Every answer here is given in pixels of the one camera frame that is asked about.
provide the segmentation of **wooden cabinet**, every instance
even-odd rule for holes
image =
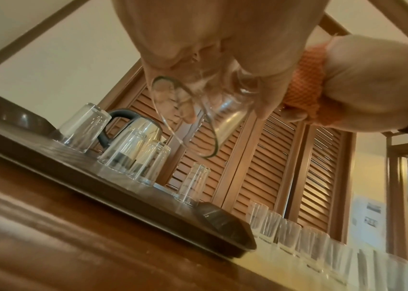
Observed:
[[[107,96],[111,102],[105,98],[101,105],[107,110],[129,108],[162,125],[163,137],[172,150],[158,184],[178,190],[193,163],[198,162],[211,169],[202,201],[211,201],[245,219],[249,201],[257,200],[303,226],[314,226],[334,238],[341,236],[349,209],[353,134],[286,123],[280,110],[265,121],[252,113],[216,156],[203,159],[188,152],[159,119],[142,69],[137,66],[133,77],[121,80],[124,84],[118,84]],[[125,123],[122,119],[113,121],[108,135],[113,136]],[[191,142],[209,142],[208,131],[201,127]]]

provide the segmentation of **stainless steel kettle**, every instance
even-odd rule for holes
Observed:
[[[151,118],[144,117],[135,111],[127,109],[117,109],[111,112],[108,112],[111,115],[110,123],[116,118],[127,118],[130,121],[112,138],[110,139],[106,134],[106,128],[103,129],[102,133],[98,136],[98,141],[103,148],[110,146],[111,142],[124,130],[132,131],[134,129],[142,132],[146,136],[145,145],[151,140],[161,140],[162,137],[162,128],[161,126],[152,120]]]

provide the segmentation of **wooden counter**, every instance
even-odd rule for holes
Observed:
[[[287,290],[0,158],[0,290]]]

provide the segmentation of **black handle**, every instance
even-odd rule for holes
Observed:
[[[130,121],[127,124],[140,117],[138,113],[128,109],[116,109],[111,112],[108,112],[108,114],[111,115],[111,120],[108,122],[108,124],[110,124],[116,117],[130,119]],[[109,147],[109,144],[111,142],[108,135],[106,134],[106,127],[102,130],[102,132],[98,136],[98,141],[100,142],[104,149]]]

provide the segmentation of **hand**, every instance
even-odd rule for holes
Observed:
[[[281,103],[328,0],[112,0],[139,50],[148,85],[160,75],[192,86],[237,61],[258,77],[255,112]]]
[[[341,102],[345,118],[331,127],[379,132],[408,126],[408,45],[350,35],[327,46],[324,95]],[[286,121],[306,118],[282,112]]]

